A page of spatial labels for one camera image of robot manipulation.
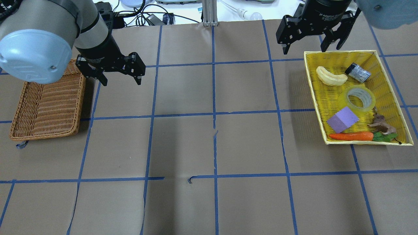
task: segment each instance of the wicker basket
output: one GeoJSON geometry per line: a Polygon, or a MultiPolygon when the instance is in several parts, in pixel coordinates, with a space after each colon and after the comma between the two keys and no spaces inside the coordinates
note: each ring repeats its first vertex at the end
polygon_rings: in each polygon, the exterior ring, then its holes
{"type": "MultiPolygon", "coordinates": [[[[387,74],[379,60],[377,51],[305,51],[304,60],[315,111],[326,144],[377,144],[399,146],[399,144],[394,141],[391,143],[341,141],[333,140],[328,137],[329,134],[335,133],[326,121],[339,111],[336,102],[337,98],[347,87],[360,83],[348,76],[348,80],[342,86],[327,86],[318,78],[316,68],[318,66],[323,66],[331,73],[343,74],[348,66],[354,62],[372,74],[369,79],[361,85],[370,89],[375,95],[377,112],[384,115],[386,122],[396,128],[398,133],[397,140],[402,142],[402,145],[400,146],[413,145],[413,140],[406,125],[405,118],[399,107],[399,103],[396,100],[395,93],[387,78],[387,74]]],[[[362,105],[361,101],[353,100],[352,102],[358,106],[362,105]]],[[[374,110],[369,111],[366,115],[360,117],[359,121],[345,130],[344,133],[374,131],[374,128],[367,126],[367,124],[373,122],[373,112],[374,110]]]]}
{"type": "Polygon", "coordinates": [[[24,83],[10,139],[38,140],[78,132],[86,79],[75,61],[70,61],[62,78],[55,83],[24,83]]]}

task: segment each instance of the banana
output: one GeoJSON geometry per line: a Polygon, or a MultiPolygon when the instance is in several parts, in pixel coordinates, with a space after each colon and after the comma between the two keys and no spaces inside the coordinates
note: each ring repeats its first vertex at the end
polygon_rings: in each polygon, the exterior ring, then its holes
{"type": "Polygon", "coordinates": [[[330,73],[324,67],[319,66],[316,68],[316,73],[318,74],[319,79],[325,84],[329,86],[341,86],[347,81],[347,75],[335,75],[330,73]]]}

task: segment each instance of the white surface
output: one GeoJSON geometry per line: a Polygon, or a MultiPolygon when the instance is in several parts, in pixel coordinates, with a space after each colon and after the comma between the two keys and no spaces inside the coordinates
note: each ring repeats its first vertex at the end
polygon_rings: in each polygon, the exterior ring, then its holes
{"type": "MultiPolygon", "coordinates": [[[[117,0],[93,0],[95,3],[104,1],[109,2],[112,7],[117,5],[117,0]]],[[[259,12],[263,16],[264,20],[271,19],[282,19],[284,15],[293,15],[298,7],[299,3],[303,3],[301,0],[275,0],[273,3],[260,3],[255,1],[245,1],[245,0],[224,0],[226,3],[230,4],[234,8],[243,8],[251,13],[259,12]]],[[[201,22],[201,13],[198,11],[199,7],[202,7],[202,3],[187,3],[184,5],[180,4],[159,4],[156,1],[152,0],[152,4],[158,4],[167,9],[168,12],[174,13],[176,15],[185,16],[191,19],[194,19],[198,22],[201,22]]],[[[356,5],[354,2],[349,7],[349,10],[355,10],[356,5]]],[[[116,11],[122,10],[133,10],[122,3],[116,8],[116,11]]],[[[163,10],[156,6],[149,6],[145,9],[145,12],[163,12],[163,10]]],[[[160,19],[163,18],[163,14],[155,14],[160,19]]],[[[227,6],[224,3],[217,1],[217,15],[218,21],[242,21],[244,19],[240,18],[238,14],[227,6]]],[[[134,18],[128,18],[125,21],[128,23],[134,18]]],[[[175,24],[189,24],[193,21],[183,19],[181,17],[175,17],[175,24]]]]}

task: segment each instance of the green leaf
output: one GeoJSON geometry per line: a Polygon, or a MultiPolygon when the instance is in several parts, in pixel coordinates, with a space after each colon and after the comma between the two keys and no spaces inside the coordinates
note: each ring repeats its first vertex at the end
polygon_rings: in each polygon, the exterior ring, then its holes
{"type": "Polygon", "coordinates": [[[390,133],[388,135],[383,135],[381,132],[376,132],[373,137],[373,141],[377,142],[391,142],[394,138],[396,138],[398,134],[390,133]]]}

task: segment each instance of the brown plush toy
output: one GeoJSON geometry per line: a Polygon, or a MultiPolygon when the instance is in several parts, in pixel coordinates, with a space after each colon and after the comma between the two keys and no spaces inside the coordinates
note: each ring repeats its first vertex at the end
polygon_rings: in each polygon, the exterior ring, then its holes
{"type": "Polygon", "coordinates": [[[396,128],[387,124],[385,117],[381,114],[373,114],[373,124],[368,126],[376,128],[376,131],[382,132],[383,135],[388,135],[390,133],[396,133],[396,128]]]}

